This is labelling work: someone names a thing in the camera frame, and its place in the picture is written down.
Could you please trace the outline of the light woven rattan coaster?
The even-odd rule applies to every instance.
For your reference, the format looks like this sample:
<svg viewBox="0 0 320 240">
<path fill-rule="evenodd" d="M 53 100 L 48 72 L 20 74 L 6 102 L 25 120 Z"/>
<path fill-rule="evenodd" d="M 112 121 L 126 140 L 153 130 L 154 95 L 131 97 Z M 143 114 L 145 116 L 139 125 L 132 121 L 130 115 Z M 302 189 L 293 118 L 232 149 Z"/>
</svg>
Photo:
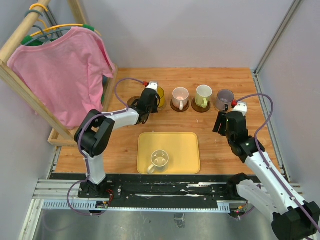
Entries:
<svg viewBox="0 0 320 240">
<path fill-rule="evenodd" d="M 166 108 L 166 106 L 165 105 L 163 105 L 163 106 L 161 106 L 161 107 L 158 107 L 157 108 L 157 111 L 159 112 L 159 111 L 162 111 L 162 110 L 164 110 Z"/>
</svg>

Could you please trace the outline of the yellow transparent cup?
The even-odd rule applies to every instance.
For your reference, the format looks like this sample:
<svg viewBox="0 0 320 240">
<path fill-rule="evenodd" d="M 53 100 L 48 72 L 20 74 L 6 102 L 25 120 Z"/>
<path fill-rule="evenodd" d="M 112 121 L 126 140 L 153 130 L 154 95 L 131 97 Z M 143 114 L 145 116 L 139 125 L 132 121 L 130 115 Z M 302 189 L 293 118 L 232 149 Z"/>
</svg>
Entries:
<svg viewBox="0 0 320 240">
<path fill-rule="evenodd" d="M 165 91 L 161 87 L 158 87 L 157 88 L 157 93 L 159 95 L 158 108 L 160 109 L 165 105 Z"/>
</svg>

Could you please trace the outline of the purple transparent cup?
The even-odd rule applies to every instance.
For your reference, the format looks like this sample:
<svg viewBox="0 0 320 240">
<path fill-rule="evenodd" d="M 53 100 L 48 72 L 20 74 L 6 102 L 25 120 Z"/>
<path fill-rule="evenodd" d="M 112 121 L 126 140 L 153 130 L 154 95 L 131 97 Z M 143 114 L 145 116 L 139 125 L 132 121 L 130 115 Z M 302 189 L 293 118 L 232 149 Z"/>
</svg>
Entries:
<svg viewBox="0 0 320 240">
<path fill-rule="evenodd" d="M 235 99 L 234 93 L 228 89 L 222 89 L 217 93 L 215 100 L 215 108 L 221 112 L 228 112 L 231 109 L 231 104 Z"/>
</svg>

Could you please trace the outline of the pink mug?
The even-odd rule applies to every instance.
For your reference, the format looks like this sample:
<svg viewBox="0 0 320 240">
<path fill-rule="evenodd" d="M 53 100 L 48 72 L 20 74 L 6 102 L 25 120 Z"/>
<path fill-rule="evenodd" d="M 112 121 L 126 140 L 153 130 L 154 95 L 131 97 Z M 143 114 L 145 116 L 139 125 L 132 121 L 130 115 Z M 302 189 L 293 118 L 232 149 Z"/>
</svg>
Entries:
<svg viewBox="0 0 320 240">
<path fill-rule="evenodd" d="M 180 110 L 187 104 L 189 100 L 189 91 L 184 87 L 177 87 L 172 92 L 173 104 Z"/>
</svg>

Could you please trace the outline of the white mug green handle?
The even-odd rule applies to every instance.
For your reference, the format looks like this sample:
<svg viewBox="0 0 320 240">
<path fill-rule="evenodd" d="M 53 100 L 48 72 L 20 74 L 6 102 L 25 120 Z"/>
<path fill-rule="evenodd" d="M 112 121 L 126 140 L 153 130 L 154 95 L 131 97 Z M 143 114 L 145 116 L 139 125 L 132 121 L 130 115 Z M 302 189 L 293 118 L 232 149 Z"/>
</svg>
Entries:
<svg viewBox="0 0 320 240">
<path fill-rule="evenodd" d="M 196 88 L 195 104 L 201 108 L 206 108 L 209 104 L 213 90 L 208 85 L 200 85 Z"/>
</svg>

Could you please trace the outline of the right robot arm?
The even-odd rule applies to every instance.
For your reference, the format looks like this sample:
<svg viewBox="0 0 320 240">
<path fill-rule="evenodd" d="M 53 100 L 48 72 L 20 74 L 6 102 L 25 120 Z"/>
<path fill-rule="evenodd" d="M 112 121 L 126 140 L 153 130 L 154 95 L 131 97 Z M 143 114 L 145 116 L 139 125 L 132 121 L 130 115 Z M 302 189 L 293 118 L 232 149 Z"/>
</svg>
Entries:
<svg viewBox="0 0 320 240">
<path fill-rule="evenodd" d="M 265 188 L 260 189 L 246 174 L 239 173 L 227 182 L 230 199 L 249 201 L 270 220 L 279 240 L 307 239 L 320 231 L 319 206 L 306 201 L 280 174 L 263 145 L 249 135 L 243 113 L 220 111 L 213 132 L 226 137 L 232 153 L 255 173 Z"/>
</svg>

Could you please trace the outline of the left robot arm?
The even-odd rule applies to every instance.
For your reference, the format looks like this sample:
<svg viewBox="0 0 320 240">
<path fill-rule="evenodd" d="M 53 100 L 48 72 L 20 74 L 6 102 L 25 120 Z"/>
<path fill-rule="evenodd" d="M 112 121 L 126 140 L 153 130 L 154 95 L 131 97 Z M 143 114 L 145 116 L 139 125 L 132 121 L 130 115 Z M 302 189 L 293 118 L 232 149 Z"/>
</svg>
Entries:
<svg viewBox="0 0 320 240">
<path fill-rule="evenodd" d="M 83 155 L 86 165 L 86 177 L 91 183 L 89 191 L 96 198 L 107 193 L 103 182 L 106 173 L 103 170 L 103 152 L 106 150 L 114 130 L 145 124 L 149 115 L 158 112 L 160 97 L 157 89 L 146 87 L 140 98 L 129 107 L 114 111 L 100 112 L 92 109 L 78 128 L 74 140 Z"/>
</svg>

